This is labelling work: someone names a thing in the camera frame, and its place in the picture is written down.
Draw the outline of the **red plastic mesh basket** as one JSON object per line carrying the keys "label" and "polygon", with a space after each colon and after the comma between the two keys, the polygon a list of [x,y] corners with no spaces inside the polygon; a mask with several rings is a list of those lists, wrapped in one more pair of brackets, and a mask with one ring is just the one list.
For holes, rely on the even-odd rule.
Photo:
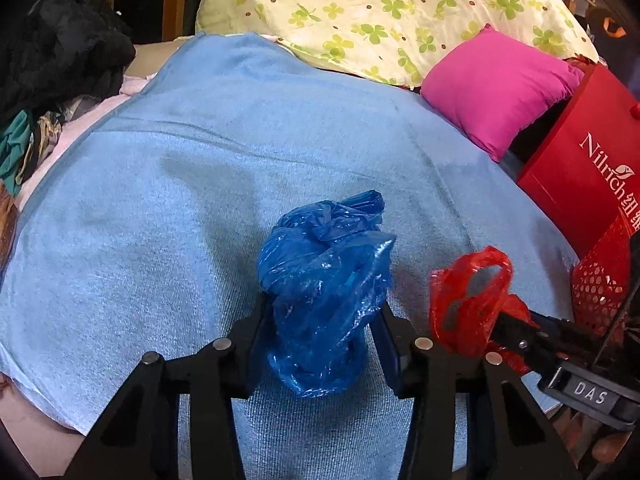
{"label": "red plastic mesh basket", "polygon": [[602,337],[630,289],[629,222],[618,216],[570,274],[574,322]]}

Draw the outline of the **light blue blanket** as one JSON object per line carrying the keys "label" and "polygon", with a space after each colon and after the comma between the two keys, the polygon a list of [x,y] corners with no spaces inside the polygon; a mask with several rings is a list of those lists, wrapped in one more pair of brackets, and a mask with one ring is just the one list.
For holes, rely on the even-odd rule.
{"label": "light blue blanket", "polygon": [[376,191],[388,303],[428,330],[430,277],[495,247],[530,310],[570,318],[576,255],[499,164],[415,93],[317,70],[254,34],[201,35],[81,133],[24,203],[1,278],[1,371],[81,441],[65,479],[192,479],[194,396],[170,440],[143,408],[168,364],[256,307],[293,209]]}

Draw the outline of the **red plastic bag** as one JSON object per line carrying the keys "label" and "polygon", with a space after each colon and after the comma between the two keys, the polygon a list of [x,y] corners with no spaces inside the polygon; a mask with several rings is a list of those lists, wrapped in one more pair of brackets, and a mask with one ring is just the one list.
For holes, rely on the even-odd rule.
{"label": "red plastic bag", "polygon": [[[497,273],[480,292],[470,294],[473,276],[490,268]],[[435,341],[465,358],[479,359],[488,352],[497,352],[518,376],[526,375],[529,367],[524,358],[491,339],[501,313],[534,324],[526,303],[510,292],[512,278],[509,257],[492,246],[460,257],[447,269],[434,271],[428,318]]]}

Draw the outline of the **clover-print yellow quilt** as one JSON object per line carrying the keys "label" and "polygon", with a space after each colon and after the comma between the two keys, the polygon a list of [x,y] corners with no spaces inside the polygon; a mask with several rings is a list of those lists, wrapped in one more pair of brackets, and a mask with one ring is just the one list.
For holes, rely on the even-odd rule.
{"label": "clover-print yellow quilt", "polygon": [[485,25],[556,58],[599,58],[562,0],[202,0],[195,29],[256,32],[313,66],[416,88]]}

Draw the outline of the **magenta pillow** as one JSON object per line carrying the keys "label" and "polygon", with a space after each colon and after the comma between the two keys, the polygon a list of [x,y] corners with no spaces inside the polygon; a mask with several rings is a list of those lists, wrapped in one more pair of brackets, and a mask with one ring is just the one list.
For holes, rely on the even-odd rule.
{"label": "magenta pillow", "polygon": [[434,65],[420,95],[498,162],[522,130],[571,98],[584,76],[485,25]]}

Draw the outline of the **striped colourful cloth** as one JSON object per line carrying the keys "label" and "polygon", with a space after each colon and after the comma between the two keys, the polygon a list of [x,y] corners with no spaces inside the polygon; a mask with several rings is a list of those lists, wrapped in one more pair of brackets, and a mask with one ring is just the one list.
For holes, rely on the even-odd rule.
{"label": "striped colourful cloth", "polygon": [[4,270],[12,250],[18,215],[13,196],[0,183],[0,266]]}

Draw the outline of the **blue plastic bag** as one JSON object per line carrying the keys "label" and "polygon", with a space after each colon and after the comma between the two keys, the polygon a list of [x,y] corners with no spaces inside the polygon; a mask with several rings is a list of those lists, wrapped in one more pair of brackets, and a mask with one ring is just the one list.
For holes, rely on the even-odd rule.
{"label": "blue plastic bag", "polygon": [[364,329],[392,282],[396,237],[381,229],[384,209],[375,190],[300,206],[262,245],[257,275],[271,302],[268,360],[298,396],[345,392],[366,368]]}

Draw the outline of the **pile of black clothes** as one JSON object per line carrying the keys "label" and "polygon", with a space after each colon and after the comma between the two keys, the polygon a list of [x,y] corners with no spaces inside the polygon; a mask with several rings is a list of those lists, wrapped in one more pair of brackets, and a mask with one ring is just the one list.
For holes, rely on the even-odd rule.
{"label": "pile of black clothes", "polygon": [[136,49],[111,0],[40,0],[1,41],[1,123],[114,96]]}

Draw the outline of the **red Nilrich paper bag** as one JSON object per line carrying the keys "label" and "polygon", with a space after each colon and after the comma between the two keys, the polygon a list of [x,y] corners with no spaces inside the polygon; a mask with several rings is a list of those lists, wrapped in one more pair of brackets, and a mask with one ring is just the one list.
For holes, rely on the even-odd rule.
{"label": "red Nilrich paper bag", "polygon": [[639,229],[639,102],[606,67],[589,67],[518,186],[578,257],[619,216]]}

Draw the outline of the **teal garment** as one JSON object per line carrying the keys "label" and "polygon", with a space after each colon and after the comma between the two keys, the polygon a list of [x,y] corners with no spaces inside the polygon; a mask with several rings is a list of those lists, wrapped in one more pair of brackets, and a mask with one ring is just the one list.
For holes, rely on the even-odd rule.
{"label": "teal garment", "polygon": [[21,185],[16,183],[16,176],[29,146],[32,128],[32,115],[21,110],[9,125],[1,129],[1,182],[12,196],[20,192]]}

